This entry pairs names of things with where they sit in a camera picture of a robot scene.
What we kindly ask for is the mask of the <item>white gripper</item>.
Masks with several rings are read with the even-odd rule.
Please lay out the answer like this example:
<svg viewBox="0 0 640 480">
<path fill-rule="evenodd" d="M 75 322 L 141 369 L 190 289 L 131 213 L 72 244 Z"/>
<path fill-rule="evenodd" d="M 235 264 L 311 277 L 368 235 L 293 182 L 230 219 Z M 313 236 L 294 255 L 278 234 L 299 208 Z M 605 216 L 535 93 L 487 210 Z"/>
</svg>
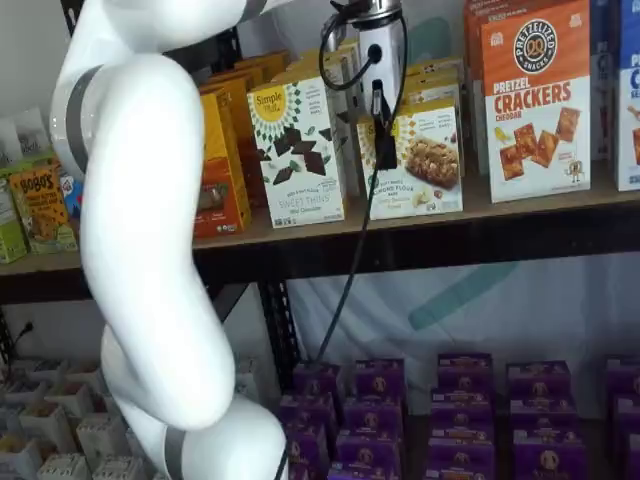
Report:
<svg viewBox="0 0 640 480">
<path fill-rule="evenodd" d="M 381 60 L 372 64 L 362 77 L 363 106 L 367 114 L 371 112 L 372 82 L 381 80 L 384 98 L 391 110 L 396 106 L 402 79 L 402 24 L 392 22 L 383 27 L 361 30 L 358 34 L 362 63 L 368 59 L 371 45 L 378 45 L 382 51 Z M 397 154 L 395 138 L 391 128 L 381 116 L 373 117 L 374 150 L 376 169 L 396 169 Z"/>
</svg>

